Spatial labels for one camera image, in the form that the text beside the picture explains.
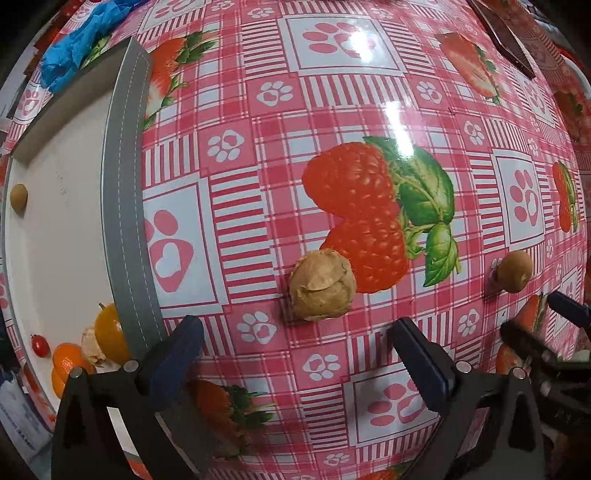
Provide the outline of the orange persimmon tomato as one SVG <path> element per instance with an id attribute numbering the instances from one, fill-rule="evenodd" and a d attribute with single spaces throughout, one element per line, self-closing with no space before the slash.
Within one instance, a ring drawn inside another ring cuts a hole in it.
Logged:
<path id="1" fill-rule="evenodd" d="M 131 359 L 131 355 L 116 306 L 114 303 L 100 303 L 99 307 L 100 311 L 94 322 L 95 340 L 108 360 L 117 365 L 124 365 Z"/>

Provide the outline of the tan walnut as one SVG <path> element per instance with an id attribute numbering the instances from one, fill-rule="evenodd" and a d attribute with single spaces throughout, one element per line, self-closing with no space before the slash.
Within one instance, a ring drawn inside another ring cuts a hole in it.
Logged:
<path id="1" fill-rule="evenodd" d="M 83 330 L 80 348 L 83 357 L 93 366 L 102 367 L 105 364 L 107 358 L 98 345 L 92 326 L 88 326 Z"/>
<path id="2" fill-rule="evenodd" d="M 308 252 L 288 280 L 290 307 L 305 321 L 339 318 L 351 310 L 356 278 L 349 260 L 332 249 Z"/>

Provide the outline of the large orange mandarin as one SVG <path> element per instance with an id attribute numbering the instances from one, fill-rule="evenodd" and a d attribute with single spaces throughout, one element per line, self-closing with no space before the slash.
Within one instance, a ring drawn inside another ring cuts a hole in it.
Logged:
<path id="1" fill-rule="evenodd" d="M 81 347 L 74 343 L 61 343 L 53 351 L 53 369 L 63 383 L 67 382 L 70 371 L 80 367 L 88 374 L 95 374 L 95 367 L 85 359 Z"/>

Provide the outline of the small orange mandarin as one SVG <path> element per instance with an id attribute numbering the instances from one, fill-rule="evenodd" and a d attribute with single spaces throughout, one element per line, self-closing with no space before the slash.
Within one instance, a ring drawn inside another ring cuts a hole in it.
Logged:
<path id="1" fill-rule="evenodd" d="M 59 399 L 62 398 L 66 382 L 67 377 L 64 376 L 58 369 L 53 368 L 51 371 L 51 384 L 56 397 Z"/>

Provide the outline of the red cherry tomato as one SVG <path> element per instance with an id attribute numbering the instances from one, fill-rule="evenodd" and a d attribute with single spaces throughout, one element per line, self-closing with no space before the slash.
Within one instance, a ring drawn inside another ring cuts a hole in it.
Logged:
<path id="1" fill-rule="evenodd" d="M 31 348 L 39 358 L 47 358 L 50 355 L 50 346 L 42 335 L 35 334 L 31 336 Z"/>

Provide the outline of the white grey-rimmed tray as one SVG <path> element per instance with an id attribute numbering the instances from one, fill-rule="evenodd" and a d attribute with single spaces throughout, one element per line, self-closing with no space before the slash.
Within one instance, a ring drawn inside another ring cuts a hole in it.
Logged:
<path id="1" fill-rule="evenodd" d="M 75 343 L 114 304 L 135 359 L 165 335 L 148 260 L 141 126 L 151 61 L 134 39 L 79 72 L 36 116 L 11 154 L 2 209 L 6 318 L 27 343 Z"/>

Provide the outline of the pink strawberry tablecloth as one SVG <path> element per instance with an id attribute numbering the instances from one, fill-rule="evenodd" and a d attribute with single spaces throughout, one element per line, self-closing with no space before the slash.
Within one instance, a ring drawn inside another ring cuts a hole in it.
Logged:
<path id="1" fill-rule="evenodd" d="M 411 317 L 454 360 L 513 365 L 518 316 L 563 358 L 577 328 L 552 290 L 589 290 L 590 100 L 519 1 L 482 1 L 536 77 L 503 57 L 467 1 L 149 1 L 98 39 L 79 71 L 126 39 L 151 61 L 141 126 L 148 260 L 165 335 L 204 325 L 190 395 L 218 449 L 212 479 L 358 479 L 396 472 L 435 431 L 389 324 Z M 55 97 L 35 68 L 1 163 Z M 294 316 L 308 252 L 351 263 L 339 318 Z M 533 274 L 500 290 L 523 250 Z M 60 399 L 1 308 L 36 412 Z"/>

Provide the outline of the black smartphone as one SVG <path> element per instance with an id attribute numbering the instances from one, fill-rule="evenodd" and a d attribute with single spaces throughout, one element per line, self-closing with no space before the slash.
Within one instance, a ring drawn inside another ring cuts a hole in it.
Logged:
<path id="1" fill-rule="evenodd" d="M 468 0 L 467 3 L 482 23 L 499 53 L 523 75 L 533 80 L 536 74 L 517 37 L 505 21 L 482 1 Z"/>

